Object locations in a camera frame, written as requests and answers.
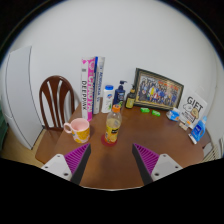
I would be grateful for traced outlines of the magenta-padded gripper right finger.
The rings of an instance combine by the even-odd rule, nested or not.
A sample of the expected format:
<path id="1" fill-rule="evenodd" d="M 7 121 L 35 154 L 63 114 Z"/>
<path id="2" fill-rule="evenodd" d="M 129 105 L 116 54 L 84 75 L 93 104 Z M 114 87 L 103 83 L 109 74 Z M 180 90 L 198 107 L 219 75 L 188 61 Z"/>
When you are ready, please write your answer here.
<path id="1" fill-rule="evenodd" d="M 145 185 L 182 169 L 168 154 L 158 155 L 154 151 L 137 143 L 134 143 L 132 146 L 132 154 L 135 157 L 142 181 Z"/>

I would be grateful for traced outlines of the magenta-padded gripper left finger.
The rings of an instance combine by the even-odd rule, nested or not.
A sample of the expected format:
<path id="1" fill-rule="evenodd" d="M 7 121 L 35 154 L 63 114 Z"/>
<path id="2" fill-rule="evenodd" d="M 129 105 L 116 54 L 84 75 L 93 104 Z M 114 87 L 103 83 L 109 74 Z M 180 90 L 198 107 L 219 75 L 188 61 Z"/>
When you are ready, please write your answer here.
<path id="1" fill-rule="evenodd" d="M 87 143 L 66 155 L 56 154 L 42 169 L 79 185 L 90 154 L 91 145 Z"/>

